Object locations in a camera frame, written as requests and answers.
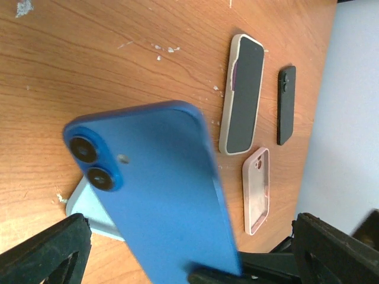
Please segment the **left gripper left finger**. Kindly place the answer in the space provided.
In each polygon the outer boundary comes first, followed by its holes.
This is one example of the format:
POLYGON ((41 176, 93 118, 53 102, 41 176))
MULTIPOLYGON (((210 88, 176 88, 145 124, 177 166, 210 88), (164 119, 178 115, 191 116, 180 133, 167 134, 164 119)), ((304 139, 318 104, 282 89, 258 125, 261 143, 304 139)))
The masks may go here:
POLYGON ((81 283, 91 229, 79 213, 1 253, 1 283, 81 283))

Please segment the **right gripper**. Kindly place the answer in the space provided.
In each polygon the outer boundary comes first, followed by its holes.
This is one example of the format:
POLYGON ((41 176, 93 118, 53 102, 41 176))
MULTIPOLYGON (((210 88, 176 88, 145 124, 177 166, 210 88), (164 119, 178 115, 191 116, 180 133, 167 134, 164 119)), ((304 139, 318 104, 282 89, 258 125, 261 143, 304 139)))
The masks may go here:
POLYGON ((302 283, 293 254, 292 236, 269 253, 240 253, 242 275, 202 267, 188 276, 189 283, 302 283))

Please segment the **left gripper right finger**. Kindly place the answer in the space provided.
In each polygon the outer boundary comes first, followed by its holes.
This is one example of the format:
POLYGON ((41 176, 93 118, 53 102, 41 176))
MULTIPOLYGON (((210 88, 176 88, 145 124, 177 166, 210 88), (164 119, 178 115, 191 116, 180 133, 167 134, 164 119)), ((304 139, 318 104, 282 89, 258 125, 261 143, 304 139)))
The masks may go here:
POLYGON ((302 283, 378 283, 378 212, 369 212, 352 235, 300 213, 293 233, 302 283))

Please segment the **light blue phone case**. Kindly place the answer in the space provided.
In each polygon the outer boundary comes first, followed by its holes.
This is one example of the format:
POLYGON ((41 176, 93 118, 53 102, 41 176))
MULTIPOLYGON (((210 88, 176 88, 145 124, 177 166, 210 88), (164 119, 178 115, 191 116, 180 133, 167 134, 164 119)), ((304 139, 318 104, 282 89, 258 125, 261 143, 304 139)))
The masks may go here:
POLYGON ((82 214, 88 220, 93 233, 124 241, 85 177, 78 183, 66 203, 66 215, 76 213, 82 214))

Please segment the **blue phone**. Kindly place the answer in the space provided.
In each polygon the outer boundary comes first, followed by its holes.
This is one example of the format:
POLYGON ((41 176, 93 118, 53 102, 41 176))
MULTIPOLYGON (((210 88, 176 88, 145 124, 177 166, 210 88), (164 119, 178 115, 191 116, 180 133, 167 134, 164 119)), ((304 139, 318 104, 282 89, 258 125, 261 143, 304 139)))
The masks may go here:
POLYGON ((203 267, 242 274, 207 125, 166 101, 77 117, 63 139, 153 283, 203 267))

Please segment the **pink phone black screen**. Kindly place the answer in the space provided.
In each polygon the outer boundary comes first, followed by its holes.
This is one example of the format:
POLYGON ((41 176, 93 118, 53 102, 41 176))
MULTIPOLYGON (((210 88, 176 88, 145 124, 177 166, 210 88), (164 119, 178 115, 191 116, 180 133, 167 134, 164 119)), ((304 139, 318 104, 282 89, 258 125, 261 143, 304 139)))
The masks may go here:
POLYGON ((227 139, 228 153, 250 149, 255 131, 261 90, 264 49, 253 40, 239 39, 239 54, 233 76, 233 106, 227 139))

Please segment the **white phone case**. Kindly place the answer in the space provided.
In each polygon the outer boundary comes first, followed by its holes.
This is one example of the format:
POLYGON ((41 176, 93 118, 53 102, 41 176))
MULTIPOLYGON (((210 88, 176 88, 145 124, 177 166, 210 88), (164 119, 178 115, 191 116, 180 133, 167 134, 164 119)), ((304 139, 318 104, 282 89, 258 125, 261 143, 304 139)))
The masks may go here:
POLYGON ((228 139, 228 133, 229 133, 229 125, 230 125, 230 118, 231 118, 231 113, 232 113, 232 106, 233 106, 233 76, 235 75, 235 67, 236 67, 236 62, 238 59, 238 54, 239 54, 239 39, 245 36, 254 42, 260 44, 262 47, 263 45, 252 38, 251 36, 247 34, 236 34, 233 36, 231 43, 230 43, 230 53, 229 53, 229 64, 228 64, 228 69, 227 69, 227 76, 226 76, 226 86, 224 90, 224 104, 223 104, 223 112, 222 112, 222 118, 221 118, 221 124, 220 124, 220 137, 219 137, 219 151, 225 155, 232 156, 232 155, 237 155, 237 154, 243 154, 248 152, 253 145, 253 140, 252 144, 249 150, 241 152, 241 153, 228 153, 227 152, 227 139, 228 139))

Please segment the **pink phone case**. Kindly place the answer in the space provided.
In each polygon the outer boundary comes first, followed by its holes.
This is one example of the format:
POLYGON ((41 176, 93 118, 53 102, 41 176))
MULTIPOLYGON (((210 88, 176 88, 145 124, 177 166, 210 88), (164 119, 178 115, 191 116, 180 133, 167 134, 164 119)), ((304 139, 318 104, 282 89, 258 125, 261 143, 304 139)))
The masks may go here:
POLYGON ((254 235, 269 214, 269 149, 261 147, 242 166, 245 233, 254 235))

